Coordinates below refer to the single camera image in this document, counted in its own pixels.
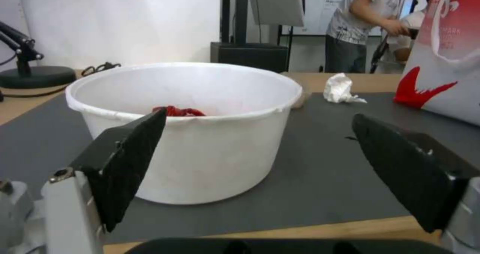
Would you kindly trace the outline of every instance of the metal bolt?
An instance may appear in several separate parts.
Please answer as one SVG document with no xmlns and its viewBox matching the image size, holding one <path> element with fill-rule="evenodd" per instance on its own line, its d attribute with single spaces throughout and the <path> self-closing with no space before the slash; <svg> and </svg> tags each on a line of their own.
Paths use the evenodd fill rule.
<svg viewBox="0 0 480 254">
<path fill-rule="evenodd" d="M 14 186 L 9 180 L 0 180 L 0 192 L 10 195 L 14 192 Z"/>
<path fill-rule="evenodd" d="M 61 182 L 65 179 L 75 176 L 75 171 L 71 167 L 66 167 L 61 170 L 57 170 L 52 177 L 48 180 L 51 184 Z"/>
</svg>

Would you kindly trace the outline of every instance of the paper bag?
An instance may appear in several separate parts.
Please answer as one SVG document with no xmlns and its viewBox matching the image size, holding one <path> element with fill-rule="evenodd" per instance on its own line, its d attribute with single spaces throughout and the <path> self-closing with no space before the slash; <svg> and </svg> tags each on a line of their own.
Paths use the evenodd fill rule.
<svg viewBox="0 0 480 254">
<path fill-rule="evenodd" d="M 480 125 L 479 0 L 433 0 L 396 102 Z"/>
</svg>

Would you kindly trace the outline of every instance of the lamp base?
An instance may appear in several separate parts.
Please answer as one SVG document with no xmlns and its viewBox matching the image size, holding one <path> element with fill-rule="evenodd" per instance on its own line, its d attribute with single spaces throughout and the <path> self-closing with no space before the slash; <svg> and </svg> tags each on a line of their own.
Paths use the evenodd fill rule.
<svg viewBox="0 0 480 254">
<path fill-rule="evenodd" d="M 0 72 L 0 87 L 11 89 L 46 88 L 76 80 L 75 71 L 64 66 L 33 66 L 31 74 L 20 76 L 18 69 Z"/>
</svg>

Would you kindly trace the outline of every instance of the white t-shirt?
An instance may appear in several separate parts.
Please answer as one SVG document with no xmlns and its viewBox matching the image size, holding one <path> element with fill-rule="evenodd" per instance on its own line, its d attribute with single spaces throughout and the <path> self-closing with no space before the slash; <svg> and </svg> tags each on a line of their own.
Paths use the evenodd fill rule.
<svg viewBox="0 0 480 254">
<path fill-rule="evenodd" d="M 331 17 L 327 35 L 353 44 L 365 45 L 369 32 L 375 25 L 367 23 L 350 13 L 354 0 L 342 0 Z M 399 12 L 402 0 L 372 0 L 370 7 L 381 17 L 388 18 Z"/>
</svg>

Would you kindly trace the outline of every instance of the wooden table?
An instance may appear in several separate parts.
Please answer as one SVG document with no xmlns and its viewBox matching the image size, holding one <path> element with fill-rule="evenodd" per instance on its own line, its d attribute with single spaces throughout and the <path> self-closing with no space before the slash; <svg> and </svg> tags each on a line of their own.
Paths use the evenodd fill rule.
<svg viewBox="0 0 480 254">
<path fill-rule="evenodd" d="M 285 75 L 293 78 L 300 83 L 309 93 L 321 93 L 324 89 L 326 80 L 331 76 L 324 73 L 286 73 Z M 394 92 L 400 80 L 400 75 L 390 74 L 351 74 L 348 75 L 353 80 L 352 91 L 355 93 L 384 93 Z M 32 90 L 11 90 L 1 89 L 4 94 L 27 94 L 43 93 L 52 90 L 32 89 Z M 40 97 L 40 98 L 6 98 L 0 102 L 0 125 L 15 117 L 27 112 L 34 107 L 59 95 Z M 314 225 L 310 227 L 285 228 L 279 230 L 265 230 L 255 232 L 244 232 L 236 234 L 223 234 L 214 237 L 242 237 L 242 238 L 382 238 L 382 239 L 415 239 L 439 244 L 439 233 L 427 234 L 418 225 L 412 216 L 401 218 L 372 219 L 357 222 Z M 106 245 L 104 247 L 107 254 L 120 254 L 137 245 L 137 242 Z"/>
</svg>

